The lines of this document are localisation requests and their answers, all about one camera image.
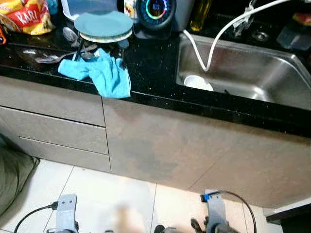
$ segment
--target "blue cloth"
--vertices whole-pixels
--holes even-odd
[[[131,96],[131,81],[127,69],[121,67],[121,58],[115,60],[103,49],[95,52],[95,58],[84,61],[64,59],[58,72],[77,80],[90,77],[102,97],[121,99]]]

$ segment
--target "stack of plates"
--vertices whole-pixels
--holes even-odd
[[[83,39],[97,43],[112,43],[132,34],[133,20],[118,11],[81,14],[74,21]]]

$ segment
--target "circular led ring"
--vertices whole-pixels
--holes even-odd
[[[164,16],[164,14],[165,14],[166,11],[167,11],[167,5],[166,5],[166,0],[162,0],[162,1],[164,2],[164,11],[163,11],[162,14],[160,14],[159,16],[153,16],[153,15],[150,14],[150,12],[149,12],[149,10],[148,10],[148,5],[149,5],[150,0],[147,0],[147,3],[146,3],[146,12],[147,12],[147,15],[148,15],[150,18],[152,18],[152,19],[154,19],[154,20],[157,20],[157,19],[159,19],[159,18],[162,18],[162,16]]]

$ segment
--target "black cable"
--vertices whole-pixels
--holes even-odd
[[[243,203],[245,203],[245,205],[247,206],[249,212],[251,213],[252,219],[253,219],[254,233],[257,233],[257,227],[256,227],[256,221],[255,221],[254,213],[253,213],[251,207],[249,206],[249,204],[244,200],[244,198],[240,197],[238,194],[235,194],[235,193],[230,192],[230,191],[225,191],[225,190],[219,190],[219,191],[211,192],[211,193],[208,193],[208,195],[214,195],[214,194],[220,194],[220,193],[231,194],[231,195],[237,197],[238,199],[240,199]]]
[[[14,229],[14,233],[17,233],[17,230],[19,228],[19,226],[21,225],[21,223],[27,218],[29,217],[30,215],[32,215],[33,213],[35,212],[38,212],[40,210],[44,210],[44,209],[50,209],[52,208],[53,210],[56,210],[57,209],[57,206],[58,206],[58,202],[55,201],[53,202],[51,205],[47,205],[47,206],[44,206],[44,207],[41,207],[41,208],[38,208],[38,209],[35,209],[33,211],[31,211],[30,213],[28,213],[27,215],[25,215],[19,222],[18,224],[16,225],[15,229]]]

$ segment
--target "snack bag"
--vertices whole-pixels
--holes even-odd
[[[54,28],[46,0],[0,0],[0,23],[11,31],[30,35]]]

